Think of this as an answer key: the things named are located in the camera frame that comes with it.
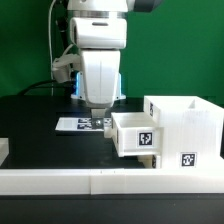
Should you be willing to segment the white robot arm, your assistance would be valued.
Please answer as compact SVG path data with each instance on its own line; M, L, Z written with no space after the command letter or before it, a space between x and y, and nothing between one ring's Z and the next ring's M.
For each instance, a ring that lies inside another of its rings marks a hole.
M91 110L92 127L104 126L106 110L121 93L120 51L126 47L126 14L149 13L163 0L68 0L70 45L76 54L65 50L51 62L52 75L57 82L70 80L77 72L75 96Z

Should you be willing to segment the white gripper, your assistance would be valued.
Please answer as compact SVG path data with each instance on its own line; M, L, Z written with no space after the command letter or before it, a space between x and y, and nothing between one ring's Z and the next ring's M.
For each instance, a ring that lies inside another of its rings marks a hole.
M82 50L81 71L83 74L86 104L91 110L92 126L102 128L106 110L113 106L119 78L119 50Z

